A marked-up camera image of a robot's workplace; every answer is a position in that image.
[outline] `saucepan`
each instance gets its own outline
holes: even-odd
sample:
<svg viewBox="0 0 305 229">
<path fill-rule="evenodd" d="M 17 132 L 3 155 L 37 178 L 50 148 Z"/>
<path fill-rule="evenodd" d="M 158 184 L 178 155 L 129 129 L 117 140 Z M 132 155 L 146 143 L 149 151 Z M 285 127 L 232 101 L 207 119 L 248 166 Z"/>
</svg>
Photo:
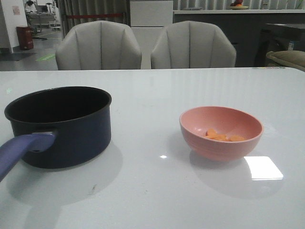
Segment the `saucepan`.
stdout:
<svg viewBox="0 0 305 229">
<path fill-rule="evenodd" d="M 4 110 L 14 138 L 0 147 L 0 181 L 22 158 L 40 168 L 66 168 L 100 154 L 111 140 L 110 94 L 69 86 L 22 96 Z"/>
</svg>

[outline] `pot handle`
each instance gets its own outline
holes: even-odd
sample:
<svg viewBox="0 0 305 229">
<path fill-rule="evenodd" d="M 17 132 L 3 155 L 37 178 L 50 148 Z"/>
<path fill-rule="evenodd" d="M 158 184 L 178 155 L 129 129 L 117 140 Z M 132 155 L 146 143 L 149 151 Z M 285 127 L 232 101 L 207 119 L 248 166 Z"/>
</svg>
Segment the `pot handle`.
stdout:
<svg viewBox="0 0 305 229">
<path fill-rule="evenodd" d="M 53 132 L 20 135 L 0 147 L 0 182 L 28 151 L 42 152 L 51 147 L 55 140 Z"/>
</svg>

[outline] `gray floor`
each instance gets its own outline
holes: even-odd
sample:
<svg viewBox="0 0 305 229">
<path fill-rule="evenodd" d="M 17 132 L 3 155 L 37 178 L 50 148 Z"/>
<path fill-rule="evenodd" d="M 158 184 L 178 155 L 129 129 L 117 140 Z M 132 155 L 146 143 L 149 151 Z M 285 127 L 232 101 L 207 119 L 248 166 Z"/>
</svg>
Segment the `gray floor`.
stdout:
<svg viewBox="0 0 305 229">
<path fill-rule="evenodd" d="M 50 71 L 58 70 L 55 61 L 55 51 L 62 41 L 60 30 L 42 28 L 35 37 L 47 38 L 33 39 L 34 48 L 16 53 L 35 53 L 19 61 L 0 61 L 0 71 Z"/>
</svg>

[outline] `glossy table surface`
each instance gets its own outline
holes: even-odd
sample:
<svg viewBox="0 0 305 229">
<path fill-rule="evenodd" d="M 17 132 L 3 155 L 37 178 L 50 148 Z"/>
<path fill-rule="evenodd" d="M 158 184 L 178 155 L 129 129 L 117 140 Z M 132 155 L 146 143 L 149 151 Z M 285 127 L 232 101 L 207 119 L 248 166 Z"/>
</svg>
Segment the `glossy table surface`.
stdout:
<svg viewBox="0 0 305 229">
<path fill-rule="evenodd" d="M 303 229 L 305 73 L 290 68 L 0 72 L 3 111 L 42 89 L 93 86 L 112 95 L 112 141 L 67 169 L 20 161 L 0 183 L 1 229 Z M 184 142 L 182 112 L 246 111 L 264 133 L 246 158 L 220 163 Z"/>
</svg>

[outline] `gray chair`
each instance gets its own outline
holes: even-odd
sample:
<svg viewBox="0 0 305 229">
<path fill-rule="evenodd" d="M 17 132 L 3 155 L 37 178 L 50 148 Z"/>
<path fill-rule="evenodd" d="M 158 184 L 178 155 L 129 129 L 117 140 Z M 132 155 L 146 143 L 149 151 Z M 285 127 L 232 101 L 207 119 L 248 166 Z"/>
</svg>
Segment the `gray chair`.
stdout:
<svg viewBox="0 0 305 229">
<path fill-rule="evenodd" d="M 111 21 L 74 26 L 55 57 L 59 70 L 140 69 L 142 61 L 131 28 Z"/>
<path fill-rule="evenodd" d="M 234 67 L 236 50 L 213 24 L 183 21 L 161 31 L 151 54 L 152 69 Z"/>
</svg>

